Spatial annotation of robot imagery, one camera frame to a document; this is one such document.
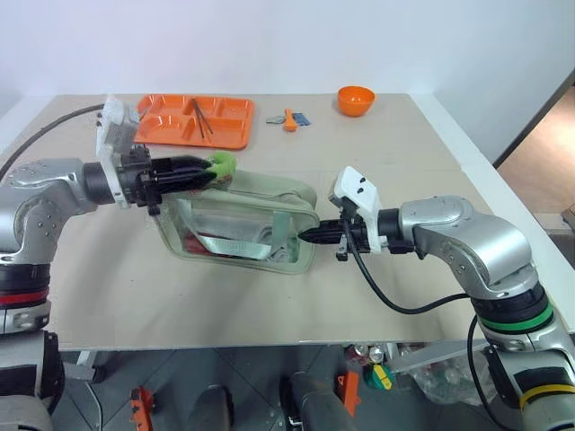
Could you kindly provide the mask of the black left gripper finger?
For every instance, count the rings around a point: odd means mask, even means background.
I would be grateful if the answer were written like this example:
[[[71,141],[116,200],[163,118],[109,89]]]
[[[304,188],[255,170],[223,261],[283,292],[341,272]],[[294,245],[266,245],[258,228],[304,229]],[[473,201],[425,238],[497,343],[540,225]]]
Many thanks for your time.
[[[192,174],[203,172],[209,167],[207,160],[195,156],[155,158],[152,168],[155,174]]]
[[[205,188],[216,174],[211,171],[170,172],[156,177],[156,188],[161,195]]]

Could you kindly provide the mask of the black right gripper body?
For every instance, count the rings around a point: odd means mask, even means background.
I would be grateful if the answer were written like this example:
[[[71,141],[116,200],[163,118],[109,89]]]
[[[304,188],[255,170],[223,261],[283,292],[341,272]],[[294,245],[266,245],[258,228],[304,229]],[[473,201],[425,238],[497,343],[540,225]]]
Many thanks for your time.
[[[338,261],[347,261],[351,253],[350,241],[353,241],[360,254],[371,254],[367,237],[367,225],[358,214],[358,207],[352,202],[342,202],[340,206],[339,227],[340,242],[336,251]]]

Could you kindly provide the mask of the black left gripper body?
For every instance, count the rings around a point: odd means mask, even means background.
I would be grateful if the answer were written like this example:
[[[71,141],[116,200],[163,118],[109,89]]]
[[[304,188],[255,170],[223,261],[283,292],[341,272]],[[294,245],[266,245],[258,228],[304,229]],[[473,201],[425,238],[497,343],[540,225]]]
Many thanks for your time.
[[[129,204],[147,207],[150,216],[160,215],[161,193],[155,160],[145,145],[133,145],[120,157],[119,182]]]

